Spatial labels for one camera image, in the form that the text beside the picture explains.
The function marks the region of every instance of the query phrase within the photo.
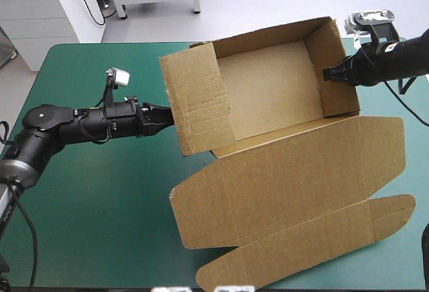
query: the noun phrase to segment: floor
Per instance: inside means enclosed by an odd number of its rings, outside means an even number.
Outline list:
[[[396,15],[401,36],[413,38],[428,28],[427,0],[201,0],[127,7],[128,19],[107,19],[103,42],[180,42],[222,38],[262,27],[330,15],[342,21],[362,9],[388,8]],[[15,123],[36,77],[21,57],[0,70],[0,118]]]

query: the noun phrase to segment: robotic arm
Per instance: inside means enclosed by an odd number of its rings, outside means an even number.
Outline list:
[[[24,116],[23,129],[15,141],[4,141],[11,146],[0,160],[0,238],[16,203],[9,189],[20,197],[36,185],[51,157],[65,145],[103,144],[114,138],[152,136],[174,124],[168,107],[146,102],[140,106],[135,96],[114,102],[114,89],[127,86],[128,82],[126,71],[112,68],[107,71],[103,98],[95,108],[73,109],[43,104]],[[8,270],[5,265],[0,268],[0,273]]]
[[[405,94],[417,76],[429,74],[429,30],[421,37],[400,42],[389,10],[353,13],[346,19],[347,33],[355,34],[356,54],[338,66],[323,71],[325,80],[345,82],[349,86],[375,86],[398,80],[400,94]],[[360,44],[359,36],[371,36]],[[410,78],[404,85],[404,79]]]

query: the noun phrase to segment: cabinet drawer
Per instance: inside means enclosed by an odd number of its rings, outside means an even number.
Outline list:
[[[0,0],[0,19],[66,17],[59,0]]]
[[[0,19],[0,27],[9,39],[75,38],[67,18],[58,19]]]
[[[76,38],[11,39],[11,41],[31,71],[40,70],[52,46],[79,42]]]

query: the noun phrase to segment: green table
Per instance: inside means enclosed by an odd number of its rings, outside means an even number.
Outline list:
[[[353,42],[345,40],[351,52]],[[131,73],[115,96],[168,105],[159,57],[187,43],[81,44],[53,47],[25,102],[19,121],[42,103],[84,108],[101,97],[105,70]],[[420,78],[406,101],[429,119],[429,85]],[[408,166],[377,193],[411,193],[418,201],[410,223],[373,246],[303,271],[274,288],[423,288],[420,235],[429,221],[427,129],[382,86],[359,88],[363,115],[392,115],[406,123]],[[21,128],[18,123],[13,134]],[[183,157],[176,130],[155,137],[115,139],[105,145],[70,145],[55,155],[38,185],[22,198],[40,245],[37,286],[196,286],[203,264],[229,249],[187,250],[182,246],[168,195],[171,189],[215,159],[210,153]],[[31,235],[16,212],[0,244],[11,267],[12,285],[28,284]]]

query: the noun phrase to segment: cardboard box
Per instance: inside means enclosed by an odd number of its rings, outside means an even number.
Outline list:
[[[324,81],[345,51],[310,19],[161,59],[184,155],[218,157],[170,196],[187,248],[239,246],[198,284],[262,287],[399,230],[409,195],[368,200],[405,167],[399,118],[360,117],[354,88]]]

